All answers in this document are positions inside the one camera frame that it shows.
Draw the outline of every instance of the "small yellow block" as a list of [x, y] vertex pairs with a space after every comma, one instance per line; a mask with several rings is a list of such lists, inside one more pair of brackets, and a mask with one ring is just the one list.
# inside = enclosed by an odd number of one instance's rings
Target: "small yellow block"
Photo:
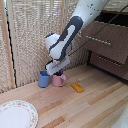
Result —
[[71, 86], [78, 93], [84, 92], [84, 88], [82, 88], [78, 83], [73, 83]]

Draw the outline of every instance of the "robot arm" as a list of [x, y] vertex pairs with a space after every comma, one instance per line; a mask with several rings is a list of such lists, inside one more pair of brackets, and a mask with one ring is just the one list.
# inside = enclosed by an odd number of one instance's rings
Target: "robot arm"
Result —
[[46, 47], [49, 55], [53, 58], [53, 62], [46, 65], [49, 75], [59, 71], [70, 62], [67, 54], [72, 49], [73, 38], [79, 30], [89, 25], [101, 13], [108, 2], [109, 0], [80, 0], [62, 34], [59, 36], [52, 33], [46, 36]]

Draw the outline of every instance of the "wooden table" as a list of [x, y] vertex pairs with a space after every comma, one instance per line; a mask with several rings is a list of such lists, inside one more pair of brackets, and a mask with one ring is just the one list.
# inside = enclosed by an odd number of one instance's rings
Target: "wooden table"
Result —
[[[110, 128], [128, 102], [128, 86], [91, 66], [65, 72], [63, 87], [40, 88], [38, 83], [0, 95], [0, 104], [24, 100], [38, 111], [37, 128]], [[77, 82], [85, 91], [77, 93], [70, 86]]]

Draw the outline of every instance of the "white plate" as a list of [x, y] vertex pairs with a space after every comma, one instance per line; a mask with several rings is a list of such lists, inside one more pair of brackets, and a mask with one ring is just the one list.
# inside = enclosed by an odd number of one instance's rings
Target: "white plate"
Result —
[[21, 100], [0, 105], [0, 128], [35, 128], [38, 113], [35, 107]]

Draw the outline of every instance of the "cup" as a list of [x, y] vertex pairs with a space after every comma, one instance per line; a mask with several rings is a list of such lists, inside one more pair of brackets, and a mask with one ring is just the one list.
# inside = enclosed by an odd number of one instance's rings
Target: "cup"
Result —
[[64, 74], [62, 75], [53, 75], [52, 77], [52, 84], [56, 87], [63, 86], [66, 80], [66, 76]]
[[50, 75], [47, 74], [47, 71], [40, 71], [38, 85], [42, 88], [45, 88], [49, 84]]

